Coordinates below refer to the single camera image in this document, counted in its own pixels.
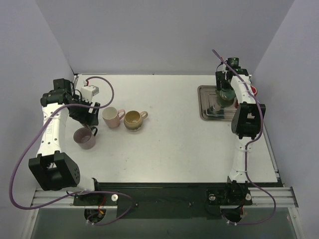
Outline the teal mug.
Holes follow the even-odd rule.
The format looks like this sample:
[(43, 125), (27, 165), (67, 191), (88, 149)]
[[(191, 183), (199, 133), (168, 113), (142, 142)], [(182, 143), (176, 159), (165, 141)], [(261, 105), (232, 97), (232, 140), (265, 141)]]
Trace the teal mug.
[(217, 89), (216, 92), (221, 99), (226, 101), (234, 100), (236, 97), (233, 89)]

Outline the lilac mug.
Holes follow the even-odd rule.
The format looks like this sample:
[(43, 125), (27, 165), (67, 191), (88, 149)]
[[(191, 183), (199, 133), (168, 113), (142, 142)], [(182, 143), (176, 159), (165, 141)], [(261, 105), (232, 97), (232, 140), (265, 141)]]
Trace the lilac mug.
[(82, 127), (76, 130), (73, 134), (73, 140), (84, 150), (91, 149), (96, 144), (96, 138), (98, 129), (97, 127), (93, 126), (89, 127)]

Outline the pink mug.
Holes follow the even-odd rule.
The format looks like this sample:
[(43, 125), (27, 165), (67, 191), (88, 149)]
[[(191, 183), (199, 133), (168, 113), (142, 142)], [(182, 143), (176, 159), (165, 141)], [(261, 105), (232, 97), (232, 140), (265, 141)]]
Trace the pink mug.
[(125, 116), (124, 109), (117, 110), (114, 107), (106, 107), (102, 111), (102, 118), (109, 128), (117, 128), (120, 125), (120, 120)]

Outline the beige round mug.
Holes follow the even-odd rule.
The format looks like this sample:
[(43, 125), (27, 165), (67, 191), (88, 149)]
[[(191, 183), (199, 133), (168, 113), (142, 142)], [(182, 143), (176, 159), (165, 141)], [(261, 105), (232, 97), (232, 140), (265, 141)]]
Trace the beige round mug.
[(148, 112), (143, 111), (143, 112), (138, 112), (138, 111), (129, 111), (125, 114), (124, 117), (124, 125), (126, 129), (130, 131), (137, 131), (139, 130), (142, 125), (144, 120), (148, 117)]

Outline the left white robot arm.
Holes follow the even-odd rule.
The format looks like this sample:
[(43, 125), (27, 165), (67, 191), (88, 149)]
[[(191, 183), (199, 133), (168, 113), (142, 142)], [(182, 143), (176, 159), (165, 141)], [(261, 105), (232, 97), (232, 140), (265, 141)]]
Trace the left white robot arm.
[(53, 90), (42, 95), (43, 125), (46, 127), (37, 156), (28, 166), (44, 191), (79, 191), (91, 205), (102, 201), (96, 179), (82, 176), (79, 166), (65, 152), (65, 130), (68, 117), (78, 121), (88, 131), (85, 139), (96, 135), (99, 103), (92, 103), (93, 96), (99, 93), (96, 86), (84, 86), (75, 93), (74, 84), (66, 79), (53, 81)]

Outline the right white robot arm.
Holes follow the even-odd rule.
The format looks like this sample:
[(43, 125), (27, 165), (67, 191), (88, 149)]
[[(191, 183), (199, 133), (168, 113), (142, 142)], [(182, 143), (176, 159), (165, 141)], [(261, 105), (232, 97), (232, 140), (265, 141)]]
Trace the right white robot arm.
[(263, 131), (266, 106), (256, 99), (248, 71), (239, 66), (239, 58), (221, 59), (221, 71), (215, 72), (217, 93), (224, 101), (236, 103), (231, 130), (236, 135), (234, 158), (229, 173), (230, 182), (249, 182), (248, 161), (252, 145)]

